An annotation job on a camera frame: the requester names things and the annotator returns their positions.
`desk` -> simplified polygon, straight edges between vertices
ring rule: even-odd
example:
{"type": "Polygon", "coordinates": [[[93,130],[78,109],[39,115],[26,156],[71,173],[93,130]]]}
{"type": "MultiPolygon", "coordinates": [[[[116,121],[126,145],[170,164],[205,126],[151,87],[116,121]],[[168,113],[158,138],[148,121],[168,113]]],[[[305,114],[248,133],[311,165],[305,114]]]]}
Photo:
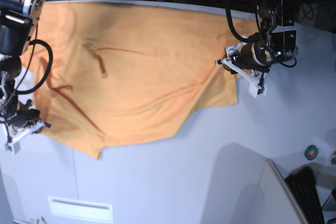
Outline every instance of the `desk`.
{"type": "MultiPolygon", "coordinates": [[[[112,2],[224,15],[204,6],[112,2]]],[[[238,79],[237,105],[196,112],[175,137],[106,148],[99,161],[41,134],[24,139],[16,156],[1,151],[2,173],[16,185],[22,213],[48,223],[86,223],[51,216],[52,195],[112,204],[117,224],[230,223],[240,188],[256,182],[265,159],[286,177],[309,163],[304,151],[311,144],[319,148],[309,164],[323,203],[336,186],[329,162],[336,150],[336,35],[296,27],[298,64],[273,66],[265,97],[252,98],[248,83],[238,79]]]]}

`orange towel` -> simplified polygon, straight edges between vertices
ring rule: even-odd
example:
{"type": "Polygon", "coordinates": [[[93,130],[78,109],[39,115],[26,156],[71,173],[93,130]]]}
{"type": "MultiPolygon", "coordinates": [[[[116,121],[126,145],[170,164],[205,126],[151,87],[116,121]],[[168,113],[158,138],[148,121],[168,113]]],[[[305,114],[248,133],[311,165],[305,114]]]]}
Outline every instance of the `orange towel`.
{"type": "MultiPolygon", "coordinates": [[[[254,22],[234,19],[240,34],[254,22]]],[[[235,77],[214,64],[235,45],[226,17],[110,3],[47,3],[38,38],[54,64],[34,94],[47,136],[98,158],[102,148],[171,137],[196,110],[237,102],[235,77]]],[[[22,56],[24,65],[31,48],[22,56]]],[[[35,81],[47,64],[37,46],[35,81]]]]}

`orange cloth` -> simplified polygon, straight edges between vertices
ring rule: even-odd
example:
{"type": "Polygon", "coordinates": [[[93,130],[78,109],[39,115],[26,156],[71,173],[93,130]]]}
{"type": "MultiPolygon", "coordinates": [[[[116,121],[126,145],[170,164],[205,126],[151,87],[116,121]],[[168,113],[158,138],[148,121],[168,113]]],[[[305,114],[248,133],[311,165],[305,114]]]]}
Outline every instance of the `orange cloth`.
{"type": "MultiPolygon", "coordinates": [[[[234,23],[240,34],[255,32],[254,22],[234,23]]],[[[38,26],[38,39],[54,52],[51,74],[34,94],[41,118],[52,124],[43,133],[94,158],[106,146],[171,137],[196,110],[237,102],[235,77],[214,63],[237,43],[224,16],[47,3],[38,26]]],[[[47,61],[36,46],[36,83],[47,61]]]]}

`white table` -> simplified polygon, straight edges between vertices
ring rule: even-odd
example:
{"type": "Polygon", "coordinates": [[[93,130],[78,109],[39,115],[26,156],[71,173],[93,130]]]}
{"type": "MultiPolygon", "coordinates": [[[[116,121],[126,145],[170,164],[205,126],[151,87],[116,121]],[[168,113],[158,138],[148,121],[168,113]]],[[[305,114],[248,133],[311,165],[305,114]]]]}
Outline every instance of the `white table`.
{"type": "MultiPolygon", "coordinates": [[[[212,7],[112,2],[224,15],[212,7]]],[[[272,67],[265,97],[252,98],[239,79],[236,106],[196,112],[173,138],[106,148],[100,161],[41,134],[24,139],[16,156],[1,151],[8,194],[16,193],[15,216],[42,215],[48,224],[91,223],[51,216],[47,196],[52,195],[112,204],[117,224],[231,223],[240,188],[257,182],[265,159],[273,159],[286,177],[309,163],[303,154],[311,144],[319,149],[310,163],[318,184],[329,188],[318,188],[323,203],[336,186],[329,162],[336,150],[336,35],[296,28],[298,64],[272,67]]]]}

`white vent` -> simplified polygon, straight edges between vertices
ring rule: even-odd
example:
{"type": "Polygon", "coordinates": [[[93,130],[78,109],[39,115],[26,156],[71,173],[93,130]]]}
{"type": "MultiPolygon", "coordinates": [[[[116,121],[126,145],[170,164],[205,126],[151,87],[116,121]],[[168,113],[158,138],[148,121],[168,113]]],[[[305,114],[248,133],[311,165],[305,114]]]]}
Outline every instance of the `white vent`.
{"type": "Polygon", "coordinates": [[[48,197],[53,215],[66,218],[113,223],[112,205],[48,197]]]}

